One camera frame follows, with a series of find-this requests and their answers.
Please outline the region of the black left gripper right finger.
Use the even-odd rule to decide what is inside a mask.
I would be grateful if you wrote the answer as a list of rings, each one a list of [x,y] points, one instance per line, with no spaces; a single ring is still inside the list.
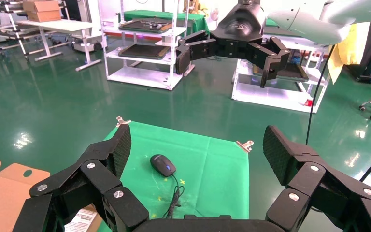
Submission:
[[[285,187],[268,221],[296,232],[314,207],[344,232],[371,232],[371,186],[334,169],[311,146],[288,140],[276,126],[265,129],[263,153]]]

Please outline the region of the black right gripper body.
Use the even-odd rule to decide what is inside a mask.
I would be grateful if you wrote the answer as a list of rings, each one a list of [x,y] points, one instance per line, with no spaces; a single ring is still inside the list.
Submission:
[[[240,0],[211,31],[211,54],[246,60],[265,60],[270,52],[262,46],[266,16],[259,0]]]

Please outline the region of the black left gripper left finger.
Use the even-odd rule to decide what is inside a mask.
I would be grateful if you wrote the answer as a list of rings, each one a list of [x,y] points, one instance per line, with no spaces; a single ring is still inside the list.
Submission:
[[[129,125],[90,144],[76,163],[29,190],[15,232],[62,232],[82,208],[92,205],[114,232],[131,232],[149,219],[121,176],[131,152]]]

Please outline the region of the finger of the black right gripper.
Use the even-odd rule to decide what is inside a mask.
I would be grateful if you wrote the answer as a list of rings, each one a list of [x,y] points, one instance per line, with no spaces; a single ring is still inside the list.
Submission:
[[[263,44],[248,44],[248,61],[263,70],[260,87],[264,88],[267,80],[276,79],[277,73],[286,68],[290,51],[275,36],[266,39]]]
[[[202,30],[181,38],[176,48],[175,69],[184,74],[191,61],[215,55],[217,40]]]

